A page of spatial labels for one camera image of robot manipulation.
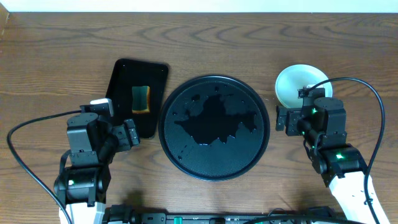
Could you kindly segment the light blue plate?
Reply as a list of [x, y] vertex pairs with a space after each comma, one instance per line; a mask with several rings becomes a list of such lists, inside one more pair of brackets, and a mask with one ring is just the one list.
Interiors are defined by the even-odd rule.
[[279, 102], [286, 108], [301, 108], [303, 99], [298, 90], [327, 80], [328, 77], [311, 65], [291, 65], [281, 71], [275, 81], [275, 93]]

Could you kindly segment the green and yellow sponge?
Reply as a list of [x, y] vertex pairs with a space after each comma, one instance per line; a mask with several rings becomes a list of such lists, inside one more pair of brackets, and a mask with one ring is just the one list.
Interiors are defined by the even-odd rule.
[[133, 86], [132, 87], [132, 113], [146, 114], [150, 113], [150, 87]]

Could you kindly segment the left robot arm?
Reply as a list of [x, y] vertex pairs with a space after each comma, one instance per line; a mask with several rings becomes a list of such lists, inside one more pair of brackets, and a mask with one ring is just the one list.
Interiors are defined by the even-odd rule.
[[65, 207], [59, 211], [60, 222], [102, 223], [111, 181], [109, 165], [116, 153], [139, 145], [136, 125], [127, 119], [113, 126], [105, 115], [82, 113], [67, 121], [67, 136], [70, 150], [61, 159], [54, 183]]

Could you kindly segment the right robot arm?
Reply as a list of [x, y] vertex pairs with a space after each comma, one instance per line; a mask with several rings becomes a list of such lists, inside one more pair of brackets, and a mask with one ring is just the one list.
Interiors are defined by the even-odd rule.
[[336, 98], [305, 98], [301, 108], [276, 108], [276, 130], [302, 136], [304, 148], [315, 171], [338, 201], [348, 220], [389, 223], [366, 177], [368, 168], [361, 153], [346, 142], [346, 111]]

